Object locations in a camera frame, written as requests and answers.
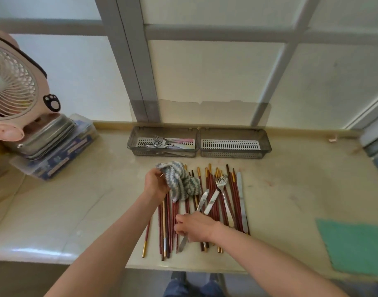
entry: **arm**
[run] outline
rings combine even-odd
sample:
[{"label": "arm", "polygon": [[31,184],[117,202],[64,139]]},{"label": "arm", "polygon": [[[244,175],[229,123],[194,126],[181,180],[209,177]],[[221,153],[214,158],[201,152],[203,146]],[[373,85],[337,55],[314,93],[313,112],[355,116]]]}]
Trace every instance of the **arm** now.
[{"label": "arm", "polygon": [[169,188],[161,172],[150,170],[144,192],[61,275],[45,297],[101,296],[117,281],[154,211]]},{"label": "arm", "polygon": [[280,250],[201,213],[177,215],[175,230],[191,242],[212,242],[230,254],[273,297],[347,297],[329,280]]}]

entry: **fan grille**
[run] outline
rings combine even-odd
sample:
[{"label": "fan grille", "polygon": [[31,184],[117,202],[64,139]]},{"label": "fan grille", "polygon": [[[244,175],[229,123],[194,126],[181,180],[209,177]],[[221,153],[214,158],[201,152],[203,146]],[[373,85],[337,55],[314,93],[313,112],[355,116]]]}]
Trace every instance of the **fan grille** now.
[{"label": "fan grille", "polygon": [[31,110],[37,102],[38,85],[25,65],[0,48],[0,120],[13,119]]}]

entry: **countertop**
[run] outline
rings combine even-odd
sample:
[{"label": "countertop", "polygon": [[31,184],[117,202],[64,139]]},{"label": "countertop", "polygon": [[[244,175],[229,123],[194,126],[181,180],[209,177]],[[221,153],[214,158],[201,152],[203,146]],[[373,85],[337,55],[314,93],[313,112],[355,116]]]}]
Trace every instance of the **countertop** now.
[{"label": "countertop", "polygon": [[[54,179],[44,182],[10,169],[0,178],[0,260],[70,264],[142,192],[145,173],[176,158],[136,157],[128,132],[101,136]],[[251,235],[291,254],[322,275],[378,279],[332,269],[316,218],[378,224],[378,170],[354,139],[269,136],[273,151],[263,159],[179,158],[191,170],[211,163],[241,170]],[[145,233],[128,268],[244,272],[213,246],[196,243],[161,261],[157,212],[147,256]]]}]

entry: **striped cloth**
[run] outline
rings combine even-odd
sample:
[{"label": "striped cloth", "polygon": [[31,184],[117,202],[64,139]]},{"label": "striped cloth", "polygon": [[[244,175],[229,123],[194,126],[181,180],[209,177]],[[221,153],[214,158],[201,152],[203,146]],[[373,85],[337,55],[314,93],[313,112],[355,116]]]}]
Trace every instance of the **striped cloth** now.
[{"label": "striped cloth", "polygon": [[174,202],[185,200],[189,195],[201,194],[200,179],[191,177],[181,162],[161,163],[156,168],[164,173]]}]

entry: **green mat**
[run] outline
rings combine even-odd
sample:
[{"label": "green mat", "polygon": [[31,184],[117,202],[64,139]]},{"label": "green mat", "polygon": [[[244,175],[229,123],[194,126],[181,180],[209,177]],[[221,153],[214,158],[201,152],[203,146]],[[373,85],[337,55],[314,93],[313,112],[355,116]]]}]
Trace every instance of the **green mat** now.
[{"label": "green mat", "polygon": [[378,226],[316,220],[335,270],[378,276]]}]

